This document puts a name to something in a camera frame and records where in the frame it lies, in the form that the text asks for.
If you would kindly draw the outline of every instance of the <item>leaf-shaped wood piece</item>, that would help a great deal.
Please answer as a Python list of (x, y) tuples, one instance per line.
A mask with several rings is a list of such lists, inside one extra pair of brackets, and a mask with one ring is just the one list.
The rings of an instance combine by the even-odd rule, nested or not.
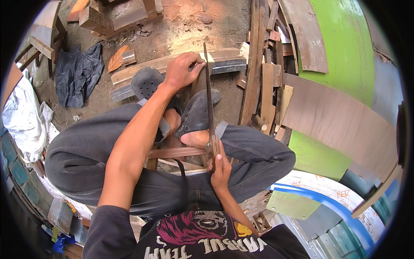
[(122, 46), (120, 47), (115, 54), (112, 56), (112, 58), (109, 60), (108, 63), (108, 72), (114, 71), (118, 67), (122, 65), (122, 53), (129, 51), (129, 46)]

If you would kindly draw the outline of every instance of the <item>forearm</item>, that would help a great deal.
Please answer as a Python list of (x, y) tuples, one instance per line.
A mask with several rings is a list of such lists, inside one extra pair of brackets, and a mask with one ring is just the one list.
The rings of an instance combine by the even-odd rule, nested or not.
[(135, 185), (173, 94), (155, 91), (121, 133), (106, 164), (98, 206), (113, 205), (129, 210)]
[(243, 210), (237, 204), (236, 200), (233, 198), (228, 189), (223, 191), (215, 191), (215, 193), (219, 198), (224, 211), (227, 214), (235, 218), (238, 222), (245, 225), (248, 229), (250, 229), (253, 232), (253, 234), (259, 236), (259, 233), (255, 229), (253, 224), (250, 222), (250, 220), (247, 218), (247, 216), (244, 214)]

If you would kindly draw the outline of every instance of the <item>hand saw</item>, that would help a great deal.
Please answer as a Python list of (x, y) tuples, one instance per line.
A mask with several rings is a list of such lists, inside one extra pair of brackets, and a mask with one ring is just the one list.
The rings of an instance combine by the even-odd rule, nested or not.
[(216, 135), (215, 128), (214, 128), (214, 113), (213, 113), (213, 99), (211, 97), (211, 82), (210, 82), (210, 69), (208, 65), (208, 57), (207, 57), (207, 48), (206, 43), (204, 42), (204, 57), (206, 59), (206, 83), (207, 83), (207, 107), (208, 107), (208, 125), (209, 125), (209, 141), (207, 143), (206, 152), (207, 152), (207, 160), (213, 161), (213, 170), (209, 173), (213, 173), (216, 171), (215, 165), (215, 158), (220, 153), (220, 140), (219, 137)]

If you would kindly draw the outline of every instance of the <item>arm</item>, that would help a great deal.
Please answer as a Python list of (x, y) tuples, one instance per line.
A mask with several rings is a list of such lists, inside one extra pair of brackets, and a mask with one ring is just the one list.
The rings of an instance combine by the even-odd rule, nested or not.
[(259, 233), (244, 214), (243, 210), (237, 204), (229, 191), (228, 182), (231, 173), (231, 164), (224, 152), (223, 144), (220, 141), (220, 154), (215, 159), (216, 171), (211, 175), (211, 185), (223, 206), (224, 211), (235, 218), (238, 222), (249, 228), (253, 234), (259, 236)]
[[(197, 65), (190, 72), (188, 68), (194, 62)], [(135, 185), (167, 104), (179, 89), (197, 78), (204, 65), (194, 52), (183, 53), (168, 63), (164, 82), (132, 118), (112, 149), (98, 206), (113, 205), (129, 211)]]

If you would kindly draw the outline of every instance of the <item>saw handle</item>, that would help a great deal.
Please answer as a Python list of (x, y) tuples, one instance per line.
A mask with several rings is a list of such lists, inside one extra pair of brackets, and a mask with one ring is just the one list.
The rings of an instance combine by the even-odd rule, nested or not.
[(208, 173), (212, 174), (216, 171), (215, 159), (220, 154), (220, 139), (217, 135), (211, 135), (206, 147), (207, 161), (212, 160), (213, 170)]

